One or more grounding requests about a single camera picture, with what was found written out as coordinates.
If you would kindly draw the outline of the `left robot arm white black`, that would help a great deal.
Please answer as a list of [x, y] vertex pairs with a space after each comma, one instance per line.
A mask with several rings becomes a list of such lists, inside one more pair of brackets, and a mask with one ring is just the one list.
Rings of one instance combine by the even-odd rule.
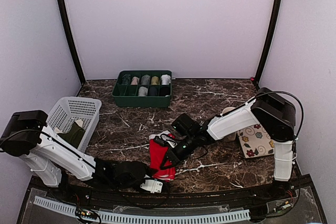
[[1, 151], [21, 158], [43, 183], [63, 201], [74, 197], [66, 173], [100, 189], [139, 187], [150, 177], [142, 162], [116, 162], [94, 158], [77, 150], [47, 124], [41, 110], [15, 112], [1, 137]]

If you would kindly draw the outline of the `red boxer briefs white trim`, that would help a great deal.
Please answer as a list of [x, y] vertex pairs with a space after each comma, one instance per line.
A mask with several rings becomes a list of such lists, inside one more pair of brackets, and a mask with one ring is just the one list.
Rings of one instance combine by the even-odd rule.
[[149, 151], [150, 151], [150, 169], [156, 171], [152, 175], [153, 178], [161, 179], [167, 182], [173, 181], [175, 179], [175, 167], [161, 170], [160, 165], [162, 163], [163, 157], [168, 150], [168, 147], [163, 147], [158, 143], [154, 142], [156, 136], [162, 136], [164, 140], [175, 139], [175, 136], [168, 130], [163, 131], [159, 134], [152, 134], [149, 136]]

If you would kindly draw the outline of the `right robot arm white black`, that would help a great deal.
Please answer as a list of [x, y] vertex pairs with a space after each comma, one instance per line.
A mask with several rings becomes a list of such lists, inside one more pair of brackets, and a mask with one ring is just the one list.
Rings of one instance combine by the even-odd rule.
[[261, 88], [254, 97], [240, 106], [217, 114], [202, 124], [186, 113], [181, 114], [172, 123], [172, 127], [183, 139], [167, 149], [160, 169], [177, 166], [199, 147], [211, 145], [245, 128], [260, 125], [274, 142], [276, 182], [268, 187], [268, 195], [273, 200], [280, 199], [288, 191], [287, 182], [291, 179], [296, 158], [295, 144], [301, 131], [301, 127], [296, 126], [296, 107], [285, 96], [295, 99], [302, 106], [301, 101], [289, 92]]

